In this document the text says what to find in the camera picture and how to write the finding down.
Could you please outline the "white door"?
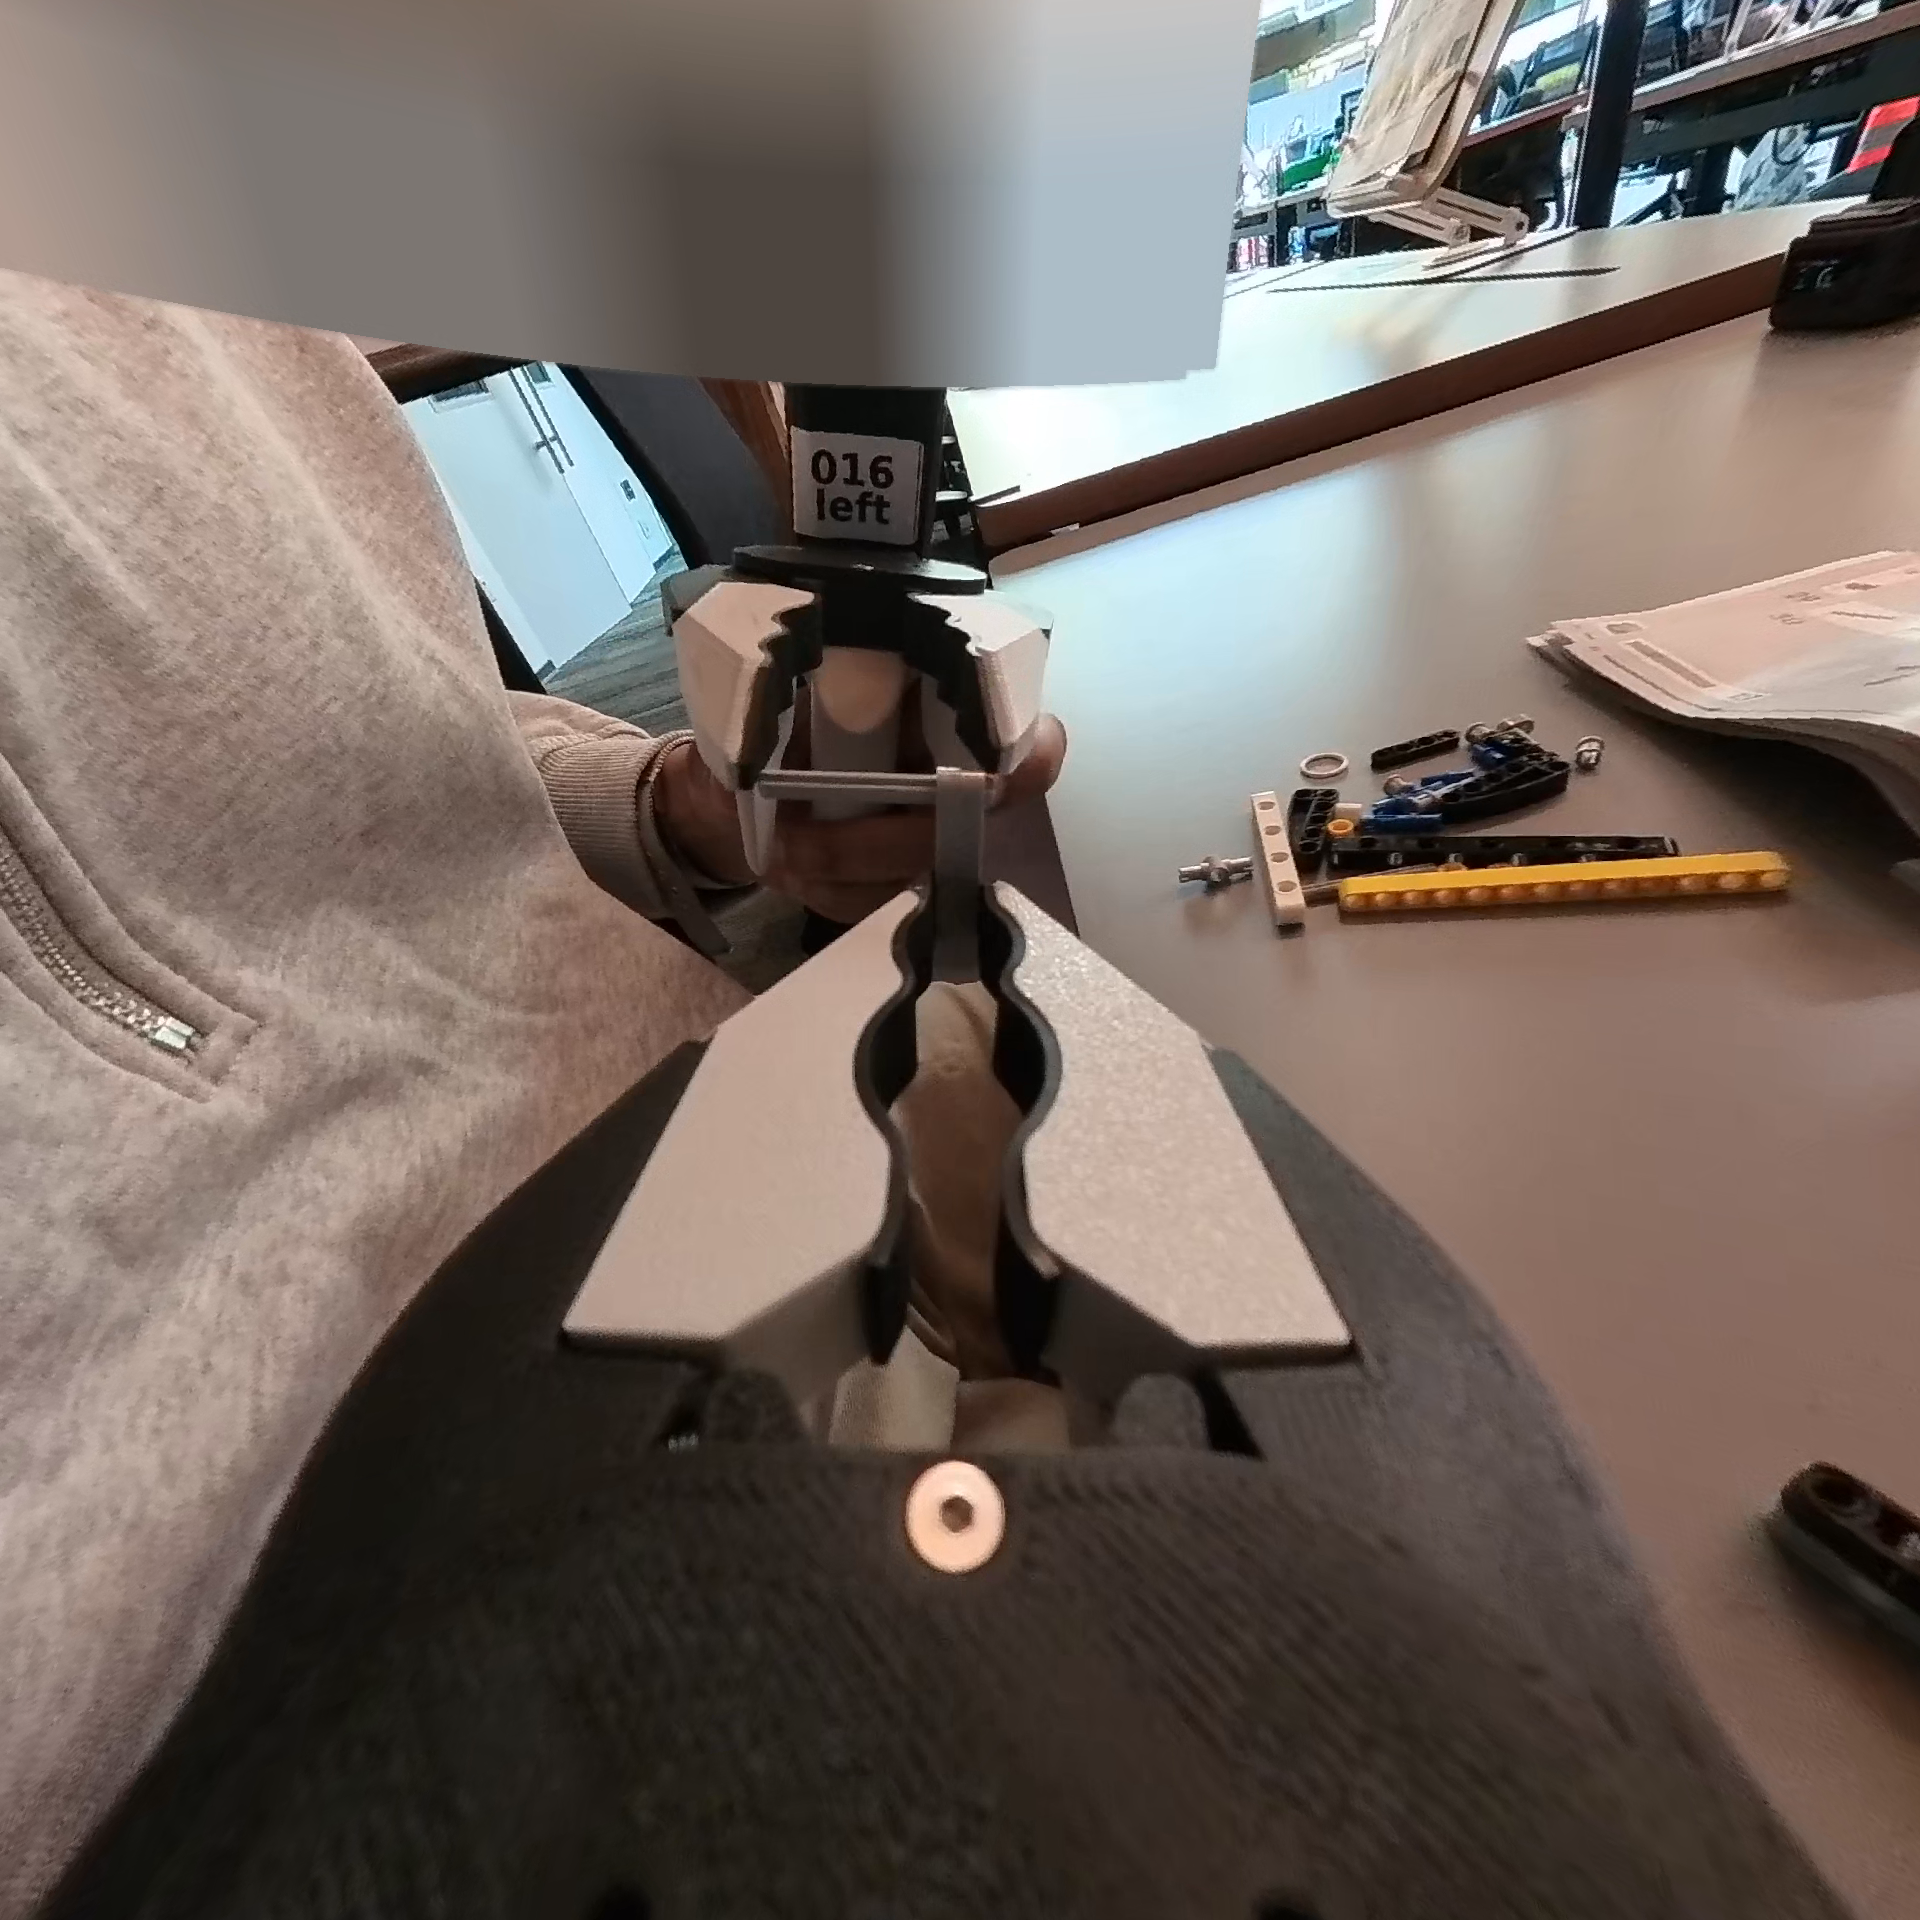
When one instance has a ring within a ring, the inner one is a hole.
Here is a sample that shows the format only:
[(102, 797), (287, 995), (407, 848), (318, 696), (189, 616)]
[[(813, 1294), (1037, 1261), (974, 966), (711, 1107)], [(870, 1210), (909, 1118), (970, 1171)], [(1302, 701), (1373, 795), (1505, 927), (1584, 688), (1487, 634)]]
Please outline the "white door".
[(558, 363), (407, 399), (473, 579), (551, 682), (685, 567), (648, 487)]

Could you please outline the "beige trousers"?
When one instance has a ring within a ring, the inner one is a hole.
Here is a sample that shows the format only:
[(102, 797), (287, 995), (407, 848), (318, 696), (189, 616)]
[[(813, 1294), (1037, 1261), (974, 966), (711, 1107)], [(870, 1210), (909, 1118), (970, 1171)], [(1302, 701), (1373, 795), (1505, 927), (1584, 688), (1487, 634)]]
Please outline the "beige trousers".
[(999, 1331), (1001, 1173), (1021, 1112), (993, 1071), (997, 1013), (976, 983), (935, 983), (918, 998), (918, 1068), (893, 1104), (908, 1173), (908, 1316), (887, 1362), (864, 1360), (833, 1388), (822, 1414), (833, 1447), (1069, 1447), (1063, 1390), (1020, 1379)]

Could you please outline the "tilted paper board stand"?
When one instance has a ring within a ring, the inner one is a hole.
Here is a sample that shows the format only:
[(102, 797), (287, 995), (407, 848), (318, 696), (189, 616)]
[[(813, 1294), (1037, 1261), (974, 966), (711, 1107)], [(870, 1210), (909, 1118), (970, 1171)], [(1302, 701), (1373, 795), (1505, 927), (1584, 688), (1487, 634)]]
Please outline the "tilted paper board stand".
[(1449, 186), (1518, 14), (1519, 2), (1393, 5), (1327, 180), (1329, 218), (1449, 253), (1527, 243), (1525, 210)]

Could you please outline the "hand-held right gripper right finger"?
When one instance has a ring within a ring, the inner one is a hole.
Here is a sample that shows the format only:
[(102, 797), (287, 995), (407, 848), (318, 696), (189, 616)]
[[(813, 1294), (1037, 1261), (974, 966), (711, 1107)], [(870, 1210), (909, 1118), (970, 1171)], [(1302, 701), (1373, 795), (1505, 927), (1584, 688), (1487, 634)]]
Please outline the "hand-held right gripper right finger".
[(1353, 1332), (1206, 1042), (1010, 885), (997, 1314), (1021, 1368), (1285, 1368)]

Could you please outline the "person's left hand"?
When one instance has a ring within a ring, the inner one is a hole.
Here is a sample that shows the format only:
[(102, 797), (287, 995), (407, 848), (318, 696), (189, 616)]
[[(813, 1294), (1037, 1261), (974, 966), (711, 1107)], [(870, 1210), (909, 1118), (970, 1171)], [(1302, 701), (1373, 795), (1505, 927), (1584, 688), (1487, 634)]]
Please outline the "person's left hand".
[(752, 863), (729, 792), (689, 744), (664, 752), (653, 776), (656, 824), (688, 872), (727, 886), (759, 882), (836, 922), (856, 923), (932, 869), (932, 806), (881, 806), (825, 819), (812, 803), (782, 799), (764, 862)]

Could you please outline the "person's left forearm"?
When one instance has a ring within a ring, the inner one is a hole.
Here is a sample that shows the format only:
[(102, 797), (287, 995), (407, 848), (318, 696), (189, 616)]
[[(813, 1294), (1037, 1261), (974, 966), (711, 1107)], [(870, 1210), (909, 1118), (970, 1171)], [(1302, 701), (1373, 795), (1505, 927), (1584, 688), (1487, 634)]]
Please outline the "person's left forearm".
[(689, 726), (648, 734), (556, 694), (508, 708), (570, 853), (615, 901), (722, 965), (712, 910), (759, 886), (738, 799)]

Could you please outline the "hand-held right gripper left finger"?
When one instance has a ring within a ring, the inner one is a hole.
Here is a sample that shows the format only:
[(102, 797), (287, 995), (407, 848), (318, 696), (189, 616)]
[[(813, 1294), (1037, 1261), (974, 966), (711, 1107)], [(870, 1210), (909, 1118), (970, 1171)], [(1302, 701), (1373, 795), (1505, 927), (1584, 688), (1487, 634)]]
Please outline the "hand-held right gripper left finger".
[(580, 1347), (714, 1368), (847, 1368), (893, 1152), (855, 1078), (902, 988), (901, 893), (722, 1022), (567, 1308)]

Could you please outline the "wooden support post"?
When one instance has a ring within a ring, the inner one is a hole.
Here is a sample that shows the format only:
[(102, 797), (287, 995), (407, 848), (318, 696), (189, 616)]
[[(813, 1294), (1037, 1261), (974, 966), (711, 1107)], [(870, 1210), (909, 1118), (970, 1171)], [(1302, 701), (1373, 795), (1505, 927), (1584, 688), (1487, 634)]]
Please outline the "wooden support post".
[(767, 380), (709, 375), (700, 380), (700, 387), (752, 454), (767, 490), (780, 496), (785, 494), (791, 452), (783, 387)]

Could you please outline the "far cluttered desk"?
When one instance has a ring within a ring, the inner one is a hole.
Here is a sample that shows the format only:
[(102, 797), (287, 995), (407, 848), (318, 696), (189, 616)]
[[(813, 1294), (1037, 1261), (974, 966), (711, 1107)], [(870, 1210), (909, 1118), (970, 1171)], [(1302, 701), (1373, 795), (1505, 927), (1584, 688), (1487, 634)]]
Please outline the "far cluttered desk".
[(1642, 87), (1628, 118), (1616, 223), (1815, 199), (1881, 108), (1914, 99), (1917, 6), (1830, 21)]

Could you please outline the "black metal pole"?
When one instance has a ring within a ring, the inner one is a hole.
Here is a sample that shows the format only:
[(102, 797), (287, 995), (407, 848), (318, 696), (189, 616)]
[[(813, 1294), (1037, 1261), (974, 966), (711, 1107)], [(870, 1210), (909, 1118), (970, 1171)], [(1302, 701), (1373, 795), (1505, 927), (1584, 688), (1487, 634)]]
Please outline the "black metal pole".
[(1600, 22), (1570, 203), (1570, 223), (1578, 230), (1601, 230), (1614, 221), (1646, 15), (1647, 2), (1609, 2)]

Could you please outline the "instruction booklet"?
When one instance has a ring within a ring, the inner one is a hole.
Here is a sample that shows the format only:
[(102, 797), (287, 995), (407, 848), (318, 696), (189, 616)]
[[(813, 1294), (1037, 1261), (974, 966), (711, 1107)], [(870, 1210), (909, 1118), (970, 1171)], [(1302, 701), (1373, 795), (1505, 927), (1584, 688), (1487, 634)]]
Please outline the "instruction booklet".
[(1676, 725), (1829, 755), (1917, 829), (1917, 557), (1876, 551), (1527, 646)]

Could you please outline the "white lego beam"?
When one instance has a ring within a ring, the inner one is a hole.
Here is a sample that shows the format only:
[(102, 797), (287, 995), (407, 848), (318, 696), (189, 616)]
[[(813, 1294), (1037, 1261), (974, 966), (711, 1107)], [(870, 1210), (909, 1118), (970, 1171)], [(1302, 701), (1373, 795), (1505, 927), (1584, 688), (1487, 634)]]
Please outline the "white lego beam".
[(1282, 797), (1265, 788), (1248, 799), (1255, 832), (1255, 886), (1274, 933), (1290, 933), (1304, 926), (1304, 879), (1290, 853), (1287, 810)]

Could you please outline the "grey lego beam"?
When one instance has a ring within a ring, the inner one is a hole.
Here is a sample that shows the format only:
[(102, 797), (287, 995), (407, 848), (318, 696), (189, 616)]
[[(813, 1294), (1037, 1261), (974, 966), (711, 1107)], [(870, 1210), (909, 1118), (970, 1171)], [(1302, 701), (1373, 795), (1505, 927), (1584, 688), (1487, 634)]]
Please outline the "grey lego beam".
[(951, 984), (978, 981), (978, 888), (991, 776), (938, 766), (932, 776), (935, 848), (927, 910), (932, 976)]

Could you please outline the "black display device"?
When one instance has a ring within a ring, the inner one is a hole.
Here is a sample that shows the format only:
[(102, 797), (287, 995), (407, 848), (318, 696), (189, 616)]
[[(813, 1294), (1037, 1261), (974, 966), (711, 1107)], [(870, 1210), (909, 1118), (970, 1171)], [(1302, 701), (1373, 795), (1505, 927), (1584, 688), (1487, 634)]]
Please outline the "black display device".
[(1878, 330), (1914, 315), (1917, 199), (1885, 199), (1812, 219), (1786, 246), (1767, 322), (1805, 334)]

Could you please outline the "yellow lego beam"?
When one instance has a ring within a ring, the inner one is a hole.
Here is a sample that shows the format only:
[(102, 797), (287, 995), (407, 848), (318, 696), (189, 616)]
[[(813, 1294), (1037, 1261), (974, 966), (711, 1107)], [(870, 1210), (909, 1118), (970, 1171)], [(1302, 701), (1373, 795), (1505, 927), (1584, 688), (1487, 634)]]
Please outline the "yellow lego beam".
[(1348, 922), (1406, 918), (1442, 912), (1783, 895), (1789, 888), (1791, 867), (1783, 854), (1748, 851), (1382, 871), (1342, 879), (1334, 886), (1334, 910)]

